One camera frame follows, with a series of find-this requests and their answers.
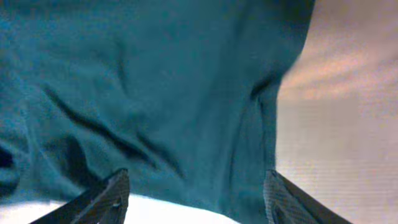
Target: teal shirt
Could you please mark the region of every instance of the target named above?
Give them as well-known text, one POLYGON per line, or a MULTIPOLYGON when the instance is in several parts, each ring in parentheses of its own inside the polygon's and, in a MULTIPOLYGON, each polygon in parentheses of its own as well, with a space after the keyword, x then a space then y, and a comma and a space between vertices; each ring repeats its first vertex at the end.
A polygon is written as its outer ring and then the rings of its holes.
POLYGON ((13 0, 0 13, 1 203, 131 193, 266 223, 276 98, 313 1, 13 0))

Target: beige wall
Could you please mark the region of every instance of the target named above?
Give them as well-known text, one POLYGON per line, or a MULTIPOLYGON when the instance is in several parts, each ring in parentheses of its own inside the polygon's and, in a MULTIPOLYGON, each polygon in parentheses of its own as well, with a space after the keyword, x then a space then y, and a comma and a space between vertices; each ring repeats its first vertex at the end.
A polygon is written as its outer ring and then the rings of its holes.
POLYGON ((279 93, 277 169, 354 223, 398 223, 398 1, 317 1, 279 93))

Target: white surface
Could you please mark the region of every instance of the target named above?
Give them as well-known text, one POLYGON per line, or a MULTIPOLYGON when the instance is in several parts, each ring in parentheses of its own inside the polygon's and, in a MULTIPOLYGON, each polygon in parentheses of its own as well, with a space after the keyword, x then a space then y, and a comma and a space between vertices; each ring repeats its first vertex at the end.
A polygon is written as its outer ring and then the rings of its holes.
POLYGON ((353 223, 398 223, 398 1, 318 0, 278 102, 277 170, 353 223))
MULTIPOLYGON (((1 224, 27 224, 62 206, 62 202, 23 203, 0 207, 1 224)), ((217 213, 170 202, 130 195, 125 224, 129 223, 219 223, 237 222, 217 213)))

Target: teal fabric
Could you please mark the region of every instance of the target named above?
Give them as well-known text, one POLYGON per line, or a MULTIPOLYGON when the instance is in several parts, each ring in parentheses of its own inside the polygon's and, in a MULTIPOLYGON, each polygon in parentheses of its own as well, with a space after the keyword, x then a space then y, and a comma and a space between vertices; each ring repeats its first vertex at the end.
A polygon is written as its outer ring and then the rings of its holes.
POLYGON ((13 0, 0 13, 1 203, 131 192, 266 223, 276 98, 313 1, 13 0))

